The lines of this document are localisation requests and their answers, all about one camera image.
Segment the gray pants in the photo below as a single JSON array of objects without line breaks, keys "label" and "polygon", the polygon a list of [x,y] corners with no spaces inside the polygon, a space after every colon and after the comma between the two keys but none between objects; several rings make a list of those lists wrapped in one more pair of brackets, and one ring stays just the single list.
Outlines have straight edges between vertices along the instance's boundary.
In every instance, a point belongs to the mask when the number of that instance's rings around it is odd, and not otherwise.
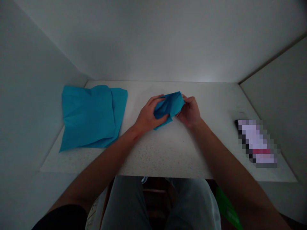
[{"label": "gray pants", "polygon": [[[151,229],[142,177],[116,176],[102,220],[105,229]],[[221,229],[215,197],[205,179],[170,178],[178,193],[165,229]]]}]

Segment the folded blue paper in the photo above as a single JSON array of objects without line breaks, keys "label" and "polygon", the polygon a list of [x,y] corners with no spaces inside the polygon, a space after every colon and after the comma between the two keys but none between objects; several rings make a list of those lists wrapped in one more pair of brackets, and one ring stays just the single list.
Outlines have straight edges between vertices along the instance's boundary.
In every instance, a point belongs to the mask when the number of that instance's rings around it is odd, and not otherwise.
[{"label": "folded blue paper", "polygon": [[100,85],[92,89],[64,86],[65,130],[60,152],[76,147],[103,148],[117,139],[128,93]]},{"label": "folded blue paper", "polygon": [[162,97],[165,97],[165,100],[157,104],[157,106],[154,109],[153,115],[157,119],[160,119],[165,114],[169,114],[169,117],[167,118],[166,122],[157,126],[156,128],[154,128],[154,130],[157,130],[161,126],[166,125],[167,123],[173,121],[172,117],[174,117],[177,113],[179,113],[181,111],[181,108],[185,104],[185,101],[183,100],[180,91],[172,94],[167,94]]},{"label": "folded blue paper", "polygon": [[112,107],[113,107],[114,121],[115,121],[115,136],[111,138],[105,138],[105,139],[98,140],[92,144],[88,144],[83,147],[88,147],[88,148],[108,147],[118,137],[119,130],[122,124],[122,119],[124,117],[124,113],[126,109],[128,92],[127,90],[124,90],[121,88],[111,88],[110,90],[111,90],[112,97],[113,97]]}]

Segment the phone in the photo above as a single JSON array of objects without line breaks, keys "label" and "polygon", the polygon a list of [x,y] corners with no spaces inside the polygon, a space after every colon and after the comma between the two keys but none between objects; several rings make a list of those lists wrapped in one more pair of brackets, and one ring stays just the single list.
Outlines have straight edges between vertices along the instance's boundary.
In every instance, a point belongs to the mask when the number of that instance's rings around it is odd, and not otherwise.
[{"label": "phone", "polygon": [[263,129],[262,120],[235,120],[239,132],[239,143],[246,157],[257,168],[277,168],[280,149]]}]

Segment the blue paper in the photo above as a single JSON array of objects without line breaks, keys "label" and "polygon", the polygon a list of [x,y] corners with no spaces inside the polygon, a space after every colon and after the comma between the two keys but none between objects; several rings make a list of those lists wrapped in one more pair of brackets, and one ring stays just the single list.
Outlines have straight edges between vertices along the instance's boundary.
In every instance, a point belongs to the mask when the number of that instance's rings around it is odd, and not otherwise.
[{"label": "blue paper", "polygon": [[128,98],[127,90],[121,88],[111,88],[111,93],[113,97],[113,112],[114,112],[114,120],[115,120],[115,135],[111,138],[106,138],[102,140],[98,140],[92,144],[88,144],[83,147],[88,148],[104,148],[111,145],[118,138],[119,130],[121,128],[122,119],[124,117],[126,102]]},{"label": "blue paper", "polygon": [[161,126],[166,125],[167,123],[173,121],[172,117],[174,117],[177,113],[179,113],[181,111],[181,108],[185,104],[185,101],[183,100],[180,91],[164,95],[161,98],[163,97],[165,97],[165,100],[157,104],[157,106],[154,109],[153,115],[156,119],[160,119],[165,114],[169,114],[169,117],[167,118],[166,122],[157,126],[156,128],[154,128],[154,130],[157,130]]},{"label": "blue paper", "polygon": [[[65,86],[62,93],[65,130],[60,152],[116,139],[126,101],[127,91],[123,89],[103,85],[92,89]],[[107,144],[108,141],[100,142],[91,147]]]}]

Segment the speckled table surface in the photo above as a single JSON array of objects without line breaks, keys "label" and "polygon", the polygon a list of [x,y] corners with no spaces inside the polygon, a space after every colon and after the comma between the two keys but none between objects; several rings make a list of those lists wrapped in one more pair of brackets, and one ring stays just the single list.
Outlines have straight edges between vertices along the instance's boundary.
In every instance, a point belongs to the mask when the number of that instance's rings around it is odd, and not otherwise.
[{"label": "speckled table surface", "polygon": [[[233,121],[259,118],[238,84],[91,80],[85,87],[96,85],[128,90],[120,135],[134,124],[139,111],[150,97],[181,91],[186,96],[196,97],[204,121],[256,180],[297,181],[282,156],[278,168],[256,168],[243,153]],[[41,172],[80,173],[104,150],[77,148],[59,153],[63,133],[64,127],[41,167]],[[212,178],[193,138],[177,119],[144,135],[131,151],[119,174]]]}]

